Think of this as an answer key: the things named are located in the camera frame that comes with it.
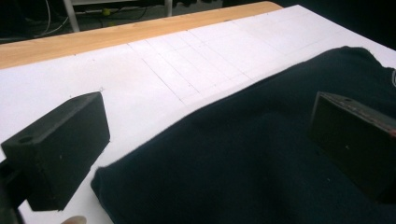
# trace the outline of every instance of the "black fabric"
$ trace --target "black fabric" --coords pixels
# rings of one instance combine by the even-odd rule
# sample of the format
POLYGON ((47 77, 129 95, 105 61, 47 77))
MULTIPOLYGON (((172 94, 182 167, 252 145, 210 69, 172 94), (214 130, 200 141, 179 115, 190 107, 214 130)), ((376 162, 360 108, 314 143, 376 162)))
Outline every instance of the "black fabric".
POLYGON ((318 91, 394 117, 393 71, 366 49, 326 51, 188 115, 92 188, 115 223, 396 223, 306 136, 318 91))

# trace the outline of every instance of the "wooden table edge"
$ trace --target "wooden table edge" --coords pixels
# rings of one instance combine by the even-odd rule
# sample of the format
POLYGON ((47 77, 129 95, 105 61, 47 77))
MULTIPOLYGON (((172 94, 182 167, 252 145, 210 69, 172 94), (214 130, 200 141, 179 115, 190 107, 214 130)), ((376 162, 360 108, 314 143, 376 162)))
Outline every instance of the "wooden table edge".
POLYGON ((255 16, 281 8, 272 2, 260 2, 3 44, 0 45, 0 69, 117 46, 158 35, 255 16))

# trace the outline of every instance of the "black cloth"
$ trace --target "black cloth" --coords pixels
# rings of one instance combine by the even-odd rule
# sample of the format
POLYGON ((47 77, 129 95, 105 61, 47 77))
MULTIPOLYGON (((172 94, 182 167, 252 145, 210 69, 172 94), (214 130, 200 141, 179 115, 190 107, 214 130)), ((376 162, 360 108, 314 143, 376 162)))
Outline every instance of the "black cloth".
POLYGON ((366 49, 326 51, 189 114, 92 188, 114 223, 396 223, 306 135, 318 91, 394 117, 393 71, 366 49))

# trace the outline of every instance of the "black block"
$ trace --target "black block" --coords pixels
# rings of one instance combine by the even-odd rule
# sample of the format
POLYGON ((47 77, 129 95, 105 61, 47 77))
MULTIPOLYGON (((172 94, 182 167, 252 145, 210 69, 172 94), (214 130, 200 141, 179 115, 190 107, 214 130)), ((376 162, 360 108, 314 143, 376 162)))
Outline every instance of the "black block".
POLYGON ((66 101, 1 146, 28 179, 32 209, 63 210, 109 138, 102 95, 93 92, 66 101))
POLYGON ((396 120, 319 92, 309 136, 371 200, 396 203, 396 120))

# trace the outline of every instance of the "white table surface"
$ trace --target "white table surface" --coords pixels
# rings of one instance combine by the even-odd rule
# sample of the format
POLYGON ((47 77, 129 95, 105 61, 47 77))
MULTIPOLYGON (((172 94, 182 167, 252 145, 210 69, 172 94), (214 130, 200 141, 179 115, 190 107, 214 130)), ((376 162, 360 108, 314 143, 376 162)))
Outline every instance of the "white table surface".
POLYGON ((396 51, 300 6, 107 49, 0 70, 0 142, 67 99, 104 96, 110 143, 63 211, 32 212, 27 224, 82 215, 112 223, 90 183, 94 171, 148 141, 195 109, 306 61, 327 49, 364 47, 396 67, 396 51))

